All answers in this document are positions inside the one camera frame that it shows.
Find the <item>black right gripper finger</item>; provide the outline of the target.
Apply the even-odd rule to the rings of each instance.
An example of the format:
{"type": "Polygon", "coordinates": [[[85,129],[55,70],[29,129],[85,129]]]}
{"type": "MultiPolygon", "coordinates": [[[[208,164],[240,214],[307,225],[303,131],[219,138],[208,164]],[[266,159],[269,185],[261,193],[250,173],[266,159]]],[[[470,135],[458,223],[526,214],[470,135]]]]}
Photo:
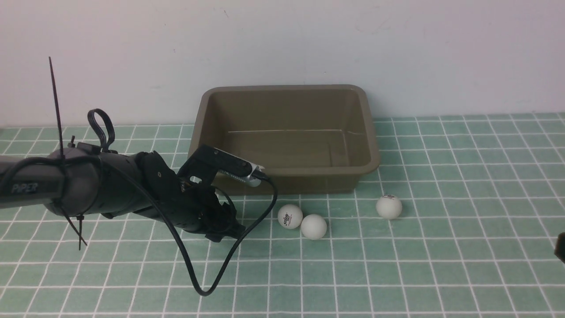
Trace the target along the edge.
{"type": "Polygon", "coordinates": [[[554,248],[554,255],[561,260],[561,262],[565,263],[565,233],[560,233],[557,236],[555,248],[554,248]]]}

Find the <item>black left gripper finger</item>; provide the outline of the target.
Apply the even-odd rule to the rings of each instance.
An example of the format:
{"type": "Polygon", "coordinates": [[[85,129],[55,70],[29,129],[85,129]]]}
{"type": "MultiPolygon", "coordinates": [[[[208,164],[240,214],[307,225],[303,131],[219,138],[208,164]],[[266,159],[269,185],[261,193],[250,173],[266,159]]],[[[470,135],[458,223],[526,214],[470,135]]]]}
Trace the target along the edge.
{"type": "Polygon", "coordinates": [[[205,238],[220,243],[225,237],[239,239],[245,232],[246,227],[236,219],[212,221],[208,224],[205,238]]]}

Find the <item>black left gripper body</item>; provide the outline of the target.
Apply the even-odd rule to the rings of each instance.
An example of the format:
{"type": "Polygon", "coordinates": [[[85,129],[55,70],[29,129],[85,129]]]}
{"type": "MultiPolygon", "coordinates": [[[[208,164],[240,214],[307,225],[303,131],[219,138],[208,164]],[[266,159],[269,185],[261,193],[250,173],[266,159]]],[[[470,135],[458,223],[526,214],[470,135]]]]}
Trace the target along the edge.
{"type": "Polygon", "coordinates": [[[172,225],[188,233],[205,234],[210,222],[235,219],[235,209],[221,204],[212,186],[178,177],[154,177],[146,179],[146,189],[172,225]]]}

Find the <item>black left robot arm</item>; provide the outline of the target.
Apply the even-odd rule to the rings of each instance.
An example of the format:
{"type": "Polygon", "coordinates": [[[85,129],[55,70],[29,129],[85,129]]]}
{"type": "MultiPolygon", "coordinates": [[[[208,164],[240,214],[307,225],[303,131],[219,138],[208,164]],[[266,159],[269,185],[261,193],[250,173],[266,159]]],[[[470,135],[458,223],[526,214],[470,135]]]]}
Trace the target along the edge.
{"type": "Polygon", "coordinates": [[[41,204],[57,216],[103,215],[107,219],[135,213],[213,242],[238,239],[246,228],[236,219],[232,204],[220,203],[212,186],[190,183],[177,176],[157,152],[126,156],[91,155],[65,149],[65,167],[58,153],[50,158],[2,156],[1,207],[41,204]]]}

